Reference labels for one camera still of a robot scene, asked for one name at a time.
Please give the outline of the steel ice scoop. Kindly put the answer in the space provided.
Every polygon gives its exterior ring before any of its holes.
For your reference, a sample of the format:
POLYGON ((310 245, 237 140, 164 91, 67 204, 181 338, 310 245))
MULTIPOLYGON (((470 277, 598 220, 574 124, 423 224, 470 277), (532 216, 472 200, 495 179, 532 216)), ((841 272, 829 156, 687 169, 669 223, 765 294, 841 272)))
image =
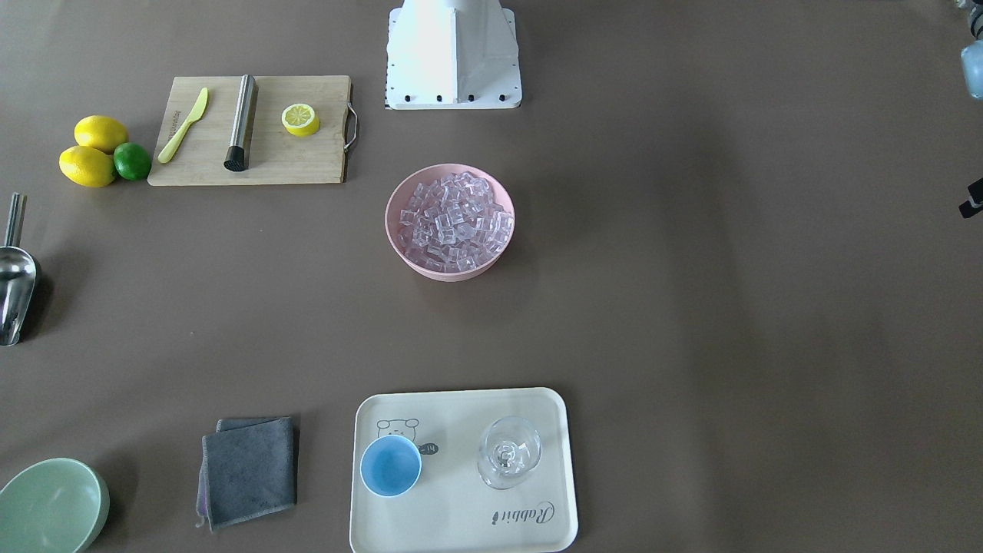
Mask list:
POLYGON ((1 247, 1 346, 20 340, 38 280, 38 263, 20 246, 27 197, 13 193, 1 247))

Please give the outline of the pink bowl of ice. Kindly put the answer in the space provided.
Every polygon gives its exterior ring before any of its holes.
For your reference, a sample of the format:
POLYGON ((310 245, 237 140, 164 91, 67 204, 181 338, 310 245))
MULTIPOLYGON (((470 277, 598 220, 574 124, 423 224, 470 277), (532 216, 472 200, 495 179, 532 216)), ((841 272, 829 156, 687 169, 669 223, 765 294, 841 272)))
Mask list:
POLYGON ((412 270, 438 281, 474 279, 512 241, 514 206, 487 171, 436 164, 403 180, 384 210, 387 238, 412 270))

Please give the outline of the blue cup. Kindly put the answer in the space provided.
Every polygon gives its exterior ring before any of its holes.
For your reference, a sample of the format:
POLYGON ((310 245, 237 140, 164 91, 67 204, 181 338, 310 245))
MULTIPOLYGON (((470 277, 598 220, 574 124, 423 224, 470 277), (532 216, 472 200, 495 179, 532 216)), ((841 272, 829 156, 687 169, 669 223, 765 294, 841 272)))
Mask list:
POLYGON ((412 489, 422 474, 422 455, 410 439, 380 436, 359 460, 359 478, 372 494, 394 498, 412 489))

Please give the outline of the clear wine glass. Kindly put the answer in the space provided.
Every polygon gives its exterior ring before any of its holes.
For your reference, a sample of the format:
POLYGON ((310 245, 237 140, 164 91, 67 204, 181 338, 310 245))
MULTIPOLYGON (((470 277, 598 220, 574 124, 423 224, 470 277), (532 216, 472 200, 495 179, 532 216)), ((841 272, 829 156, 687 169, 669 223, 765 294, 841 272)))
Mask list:
POLYGON ((530 420, 498 418, 485 428, 478 445, 478 475, 492 489, 511 489, 530 479, 542 455, 540 434, 530 420))

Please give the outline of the cream serving tray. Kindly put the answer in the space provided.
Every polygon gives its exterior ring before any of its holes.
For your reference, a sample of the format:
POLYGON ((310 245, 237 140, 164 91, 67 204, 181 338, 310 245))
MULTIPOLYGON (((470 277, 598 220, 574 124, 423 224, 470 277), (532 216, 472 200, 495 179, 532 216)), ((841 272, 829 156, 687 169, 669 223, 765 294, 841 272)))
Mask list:
POLYGON ((349 544, 355 552, 555 552, 579 532, 565 401, 547 386, 378 393, 354 427, 349 544), (522 483, 482 481, 482 433, 502 417, 526 418, 541 437, 541 461, 522 483), (362 482, 361 458, 380 436, 417 445, 422 474, 393 498, 362 482))

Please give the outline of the bamboo cutting board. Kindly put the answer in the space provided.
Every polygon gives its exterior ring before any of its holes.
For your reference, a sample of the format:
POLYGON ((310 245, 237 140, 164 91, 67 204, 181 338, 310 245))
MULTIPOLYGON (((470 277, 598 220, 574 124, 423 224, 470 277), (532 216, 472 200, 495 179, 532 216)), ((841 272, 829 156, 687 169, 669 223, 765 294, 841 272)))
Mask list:
POLYGON ((239 76, 178 76, 172 81, 154 154, 168 143, 187 112, 208 90, 206 110, 187 130, 167 164, 155 161, 148 182, 157 187, 277 184, 340 184, 346 176, 346 146, 352 79, 347 75, 256 76, 255 106, 248 133, 248 167, 223 163, 238 112, 239 76), (309 137, 288 133, 281 113, 308 104, 320 119, 309 137))

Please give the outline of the half lemon slice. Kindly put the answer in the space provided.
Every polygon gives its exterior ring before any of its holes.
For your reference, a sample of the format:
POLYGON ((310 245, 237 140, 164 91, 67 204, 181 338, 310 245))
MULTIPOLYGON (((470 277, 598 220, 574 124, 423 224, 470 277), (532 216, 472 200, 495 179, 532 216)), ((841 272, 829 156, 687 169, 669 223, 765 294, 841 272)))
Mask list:
POLYGON ((281 113, 281 125, 285 131, 296 137, 312 136, 320 129, 319 115, 309 104, 291 104, 281 113))

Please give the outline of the steel muddler black tip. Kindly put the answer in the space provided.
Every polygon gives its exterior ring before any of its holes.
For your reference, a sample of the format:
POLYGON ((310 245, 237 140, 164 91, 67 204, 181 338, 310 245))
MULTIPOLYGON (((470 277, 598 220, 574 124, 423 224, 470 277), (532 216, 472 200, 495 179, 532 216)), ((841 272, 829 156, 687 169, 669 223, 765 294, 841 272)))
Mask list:
POLYGON ((223 166, 226 171, 242 172, 249 167, 250 133, 257 100, 257 82, 253 75, 243 75, 238 91, 230 141, 223 166))

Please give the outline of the grey folded cloth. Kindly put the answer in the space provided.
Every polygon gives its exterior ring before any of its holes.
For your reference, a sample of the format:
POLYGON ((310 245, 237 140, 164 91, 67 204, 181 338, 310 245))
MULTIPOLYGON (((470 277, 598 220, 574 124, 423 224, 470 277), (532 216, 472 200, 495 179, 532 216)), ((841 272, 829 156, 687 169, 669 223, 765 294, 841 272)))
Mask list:
POLYGON ((201 438, 196 512, 211 532, 297 504, 292 417, 221 418, 201 438))

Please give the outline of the yellow plastic knife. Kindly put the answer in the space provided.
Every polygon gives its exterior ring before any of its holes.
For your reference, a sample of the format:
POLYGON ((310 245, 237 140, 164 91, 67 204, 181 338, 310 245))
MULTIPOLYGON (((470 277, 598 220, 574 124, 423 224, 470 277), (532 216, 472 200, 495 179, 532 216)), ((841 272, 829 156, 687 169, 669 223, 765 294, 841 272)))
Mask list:
POLYGON ((174 135, 170 137, 169 141, 161 148, 161 153, 158 154, 157 161, 161 164, 168 164, 169 161, 175 157, 175 154, 181 147, 182 141, 187 135, 187 131, 190 127, 200 121, 204 116, 204 112, 207 109, 208 98, 210 98, 210 91, 208 88, 201 88, 194 105, 187 112, 187 116, 181 125, 177 128, 174 135))

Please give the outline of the green lime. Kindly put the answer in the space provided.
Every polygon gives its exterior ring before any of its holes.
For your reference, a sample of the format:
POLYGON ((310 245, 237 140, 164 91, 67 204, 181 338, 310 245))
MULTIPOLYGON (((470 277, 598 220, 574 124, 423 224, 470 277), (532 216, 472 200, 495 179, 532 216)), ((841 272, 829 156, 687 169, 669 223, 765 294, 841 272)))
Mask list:
POLYGON ((145 180, 150 175, 152 156, 133 141, 119 144, 113 150, 112 160, 116 173, 125 180, 145 180))

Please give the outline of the yellow lemon upper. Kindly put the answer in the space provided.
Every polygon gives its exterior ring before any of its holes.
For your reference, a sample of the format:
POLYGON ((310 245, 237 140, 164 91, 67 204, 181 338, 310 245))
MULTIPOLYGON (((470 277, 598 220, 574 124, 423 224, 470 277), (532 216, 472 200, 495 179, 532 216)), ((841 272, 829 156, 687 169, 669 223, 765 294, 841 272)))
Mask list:
POLYGON ((98 114, 78 121, 73 134, 78 146, 95 148, 106 154, 113 154, 116 147, 129 141, 127 128, 120 121, 98 114))

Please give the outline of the yellow lemon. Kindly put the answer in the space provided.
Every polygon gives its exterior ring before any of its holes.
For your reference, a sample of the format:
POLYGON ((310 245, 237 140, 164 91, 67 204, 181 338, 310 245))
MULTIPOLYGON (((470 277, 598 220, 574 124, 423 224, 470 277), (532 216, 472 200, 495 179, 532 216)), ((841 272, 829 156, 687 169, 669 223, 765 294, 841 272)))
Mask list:
POLYGON ((117 178, 110 155, 89 146, 74 146, 59 155, 60 171, 71 182, 84 187, 106 187, 117 178))
POLYGON ((116 147, 129 141, 127 128, 120 121, 98 114, 78 121, 73 134, 78 146, 95 148, 106 154, 113 154, 116 147))

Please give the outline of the yellow lemon lower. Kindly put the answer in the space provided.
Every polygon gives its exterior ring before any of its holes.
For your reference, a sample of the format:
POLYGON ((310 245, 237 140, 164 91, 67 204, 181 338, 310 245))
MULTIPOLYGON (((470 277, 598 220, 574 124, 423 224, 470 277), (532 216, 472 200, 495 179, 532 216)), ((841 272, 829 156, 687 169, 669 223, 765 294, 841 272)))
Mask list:
POLYGON ((117 178, 110 155, 89 146, 74 146, 59 155, 60 171, 71 182, 84 187, 106 187, 117 178))

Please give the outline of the mint green bowl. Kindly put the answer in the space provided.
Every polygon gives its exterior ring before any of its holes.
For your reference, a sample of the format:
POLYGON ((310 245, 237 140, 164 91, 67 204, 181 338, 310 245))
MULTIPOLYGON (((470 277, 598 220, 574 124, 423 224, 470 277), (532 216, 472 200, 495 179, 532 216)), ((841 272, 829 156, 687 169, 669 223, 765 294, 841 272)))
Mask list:
POLYGON ((105 480, 77 459, 36 462, 1 494, 2 552, 84 552, 110 508, 105 480))

